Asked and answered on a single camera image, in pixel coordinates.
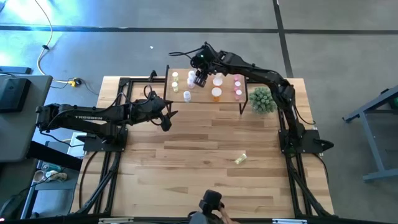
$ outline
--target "orange cup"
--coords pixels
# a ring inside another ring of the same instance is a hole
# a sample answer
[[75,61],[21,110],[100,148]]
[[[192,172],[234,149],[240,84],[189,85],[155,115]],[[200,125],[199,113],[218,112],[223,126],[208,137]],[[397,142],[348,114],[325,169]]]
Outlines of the orange cup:
[[222,92],[223,91],[220,88],[218,88],[218,87],[214,87],[211,90],[211,94],[213,95],[213,101],[214,102],[219,102]]

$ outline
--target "person's hand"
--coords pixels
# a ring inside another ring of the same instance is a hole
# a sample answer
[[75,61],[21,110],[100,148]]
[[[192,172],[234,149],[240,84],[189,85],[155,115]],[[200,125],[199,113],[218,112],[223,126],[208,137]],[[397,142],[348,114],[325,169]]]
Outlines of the person's hand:
[[232,220],[230,219],[230,217],[228,216],[228,214],[227,214],[226,211],[225,211],[225,208],[220,207],[220,212],[221,212],[221,215],[222,215],[221,219],[222,219],[222,221],[223,221],[225,224],[240,224],[240,223],[235,222],[235,221],[232,221]]

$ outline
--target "gray metal stand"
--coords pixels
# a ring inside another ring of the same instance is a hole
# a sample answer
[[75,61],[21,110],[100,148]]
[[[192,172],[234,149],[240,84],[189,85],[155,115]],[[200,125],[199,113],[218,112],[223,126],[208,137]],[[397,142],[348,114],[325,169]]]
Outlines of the gray metal stand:
[[390,90],[379,95],[369,103],[366,103],[358,110],[350,113],[349,115],[343,117],[346,123],[351,122],[355,118],[359,118],[362,122],[363,128],[365,130],[366,137],[369,141],[369,146],[371,147],[374,160],[376,161],[377,169],[379,171],[370,173],[363,176],[364,181],[381,179],[386,177],[392,177],[398,175],[398,169],[386,169],[385,163],[387,161],[388,155],[385,149],[379,150],[376,144],[376,135],[372,132],[368,121],[369,114],[394,114],[397,113],[396,110],[377,110],[380,106],[386,104],[389,100],[398,97],[398,85]]

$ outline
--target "small plastic cup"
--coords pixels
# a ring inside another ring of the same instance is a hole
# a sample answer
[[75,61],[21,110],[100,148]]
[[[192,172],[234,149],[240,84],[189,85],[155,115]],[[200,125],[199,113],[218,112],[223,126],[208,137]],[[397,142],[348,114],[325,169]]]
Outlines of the small plastic cup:
[[178,92],[178,83],[177,82],[173,82],[172,87],[173,87],[174,92]]
[[188,86],[188,88],[193,89],[193,87],[195,87],[195,84],[194,84],[193,81],[194,81],[194,78],[189,77],[189,78],[187,79],[187,86]]
[[241,82],[235,82],[234,92],[241,89]]
[[185,91],[185,92],[184,92],[184,101],[185,101],[186,103],[191,102],[191,93],[190,93],[189,91]]
[[188,72],[188,78],[195,79],[195,76],[196,76],[196,73],[195,73],[194,70],[190,70],[190,71]]
[[220,88],[218,88],[218,87],[214,87],[211,90],[211,94],[213,95],[213,101],[214,102],[219,102],[222,92],[223,91]]
[[178,82],[178,72],[173,72],[172,76],[173,76],[173,80],[175,82]]
[[239,78],[240,78],[241,76],[240,75],[234,75],[234,81],[239,81]]
[[235,100],[240,100],[242,97],[242,90],[236,90]]
[[217,74],[215,75],[215,77],[216,77],[216,78],[223,79],[223,74],[222,74],[222,73],[217,73]]
[[222,78],[214,78],[213,79],[213,85],[215,87],[220,87],[223,84],[223,79]]

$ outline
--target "white cable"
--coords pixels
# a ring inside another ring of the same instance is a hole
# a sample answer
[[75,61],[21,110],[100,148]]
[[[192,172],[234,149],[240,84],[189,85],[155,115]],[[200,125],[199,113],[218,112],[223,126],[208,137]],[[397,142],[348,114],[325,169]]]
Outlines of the white cable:
[[[52,34],[53,34],[52,24],[51,24],[51,21],[50,21],[49,16],[47,15],[47,13],[45,13],[44,9],[43,9],[42,6],[39,4],[39,2],[37,2],[37,0],[35,0],[35,2],[36,2],[36,4],[40,7],[40,9],[41,9],[42,12],[44,13],[45,17],[47,18],[47,21],[48,21],[49,24],[50,24],[51,34],[50,34],[49,41],[47,41],[47,44],[46,44],[46,46],[48,47],[49,44],[50,44],[50,42],[51,42]],[[43,48],[43,50],[41,51],[39,57],[37,58],[37,68],[39,69],[39,71],[40,71],[40,73],[41,73],[42,75],[47,75],[46,73],[43,72],[42,68],[40,67],[40,61],[42,60],[42,58],[43,58],[43,56],[44,56],[44,50],[46,50],[46,49]],[[68,83],[67,81],[61,81],[61,80],[56,80],[56,79],[53,79],[52,81],[53,81],[53,82],[59,82],[59,83]]]

